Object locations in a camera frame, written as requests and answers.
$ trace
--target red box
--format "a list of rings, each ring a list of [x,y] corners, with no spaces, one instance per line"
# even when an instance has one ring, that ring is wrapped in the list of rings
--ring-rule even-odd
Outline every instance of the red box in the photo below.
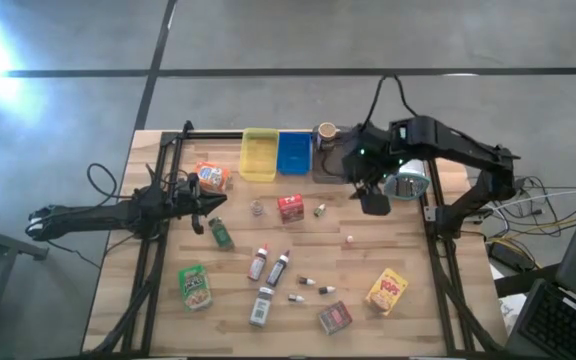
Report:
[[[301,194],[286,196],[277,199],[281,221],[284,224],[304,219],[304,202]]]

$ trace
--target wooden tabletop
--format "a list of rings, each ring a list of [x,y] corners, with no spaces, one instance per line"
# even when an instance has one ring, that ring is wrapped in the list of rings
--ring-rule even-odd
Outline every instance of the wooden tabletop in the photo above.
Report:
[[[138,131],[131,147],[122,194],[149,182],[145,165],[153,168],[161,131]],[[188,172],[197,161],[210,161],[234,172],[228,201],[210,216],[220,216],[236,247],[222,252],[202,220],[206,234],[192,231],[190,218],[173,220],[168,235],[164,270],[155,320],[151,355],[177,356],[396,356],[443,355],[445,346],[433,287],[419,203],[396,202],[386,217],[364,215],[358,201],[348,200],[348,185],[315,184],[310,176],[278,175],[273,183],[248,183],[239,167],[239,140],[185,141],[181,168]],[[438,160],[444,197],[452,202],[469,188],[465,168]],[[302,194],[306,217],[283,226],[277,210],[280,196]],[[259,199],[266,214],[256,218],[250,203]],[[314,209],[325,203],[321,218]],[[129,235],[115,231],[109,246]],[[354,243],[345,244],[347,235]],[[252,258],[268,243],[270,254],[260,281],[247,279]],[[464,234],[457,241],[457,258],[466,301],[493,338],[506,340],[499,302],[480,237]],[[254,299],[265,285],[270,268],[285,250],[290,263],[272,300],[267,325],[248,324]],[[104,260],[87,329],[84,349],[98,345],[126,309],[132,288],[139,240],[115,248]],[[214,303],[187,313],[179,289],[180,269],[203,264],[208,272]],[[409,287],[387,318],[377,316],[364,303],[366,293],[384,268],[390,267]],[[298,275],[335,286],[336,293],[319,295],[317,287],[298,285]],[[289,293],[306,298],[289,303]],[[325,335],[317,313],[342,300],[353,323]],[[461,343],[457,313],[450,305],[451,321]],[[138,318],[133,346],[139,346],[143,313]]]

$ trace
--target blue plastic tray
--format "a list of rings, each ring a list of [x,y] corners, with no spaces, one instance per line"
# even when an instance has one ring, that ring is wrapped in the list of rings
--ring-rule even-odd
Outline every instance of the blue plastic tray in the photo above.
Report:
[[[279,133],[277,170],[284,175],[306,175],[310,171],[310,133]]]

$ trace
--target gray floor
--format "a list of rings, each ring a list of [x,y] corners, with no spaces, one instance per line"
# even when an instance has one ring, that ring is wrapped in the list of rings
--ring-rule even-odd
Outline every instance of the gray floor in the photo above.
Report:
[[[0,1],[0,67],[146,69],[165,5]],[[180,1],[162,63],[371,66],[576,66],[576,0]],[[350,125],[365,117],[376,80],[160,79],[146,128],[180,128],[187,119],[204,129]],[[403,82],[418,112],[522,156],[517,174],[576,186],[576,76]],[[100,162],[121,177],[144,85],[145,78],[0,79],[0,232],[28,240],[23,228],[31,211],[100,199],[86,166]],[[405,116],[395,84],[387,83],[373,119],[385,125]],[[576,194],[553,203],[568,214]],[[484,227],[489,234],[499,228],[494,220]],[[551,264],[562,258],[570,234],[522,239],[542,264]],[[106,236],[58,242],[99,263]],[[96,269],[58,249],[45,262],[20,257],[0,309],[0,359],[76,354],[97,278]]]

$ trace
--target yellow bin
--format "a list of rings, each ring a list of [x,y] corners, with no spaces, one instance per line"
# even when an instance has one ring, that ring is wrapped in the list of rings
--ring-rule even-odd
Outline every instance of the yellow bin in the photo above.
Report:
[[[277,174],[277,129],[248,128],[241,142],[239,174],[248,181],[270,182]]]

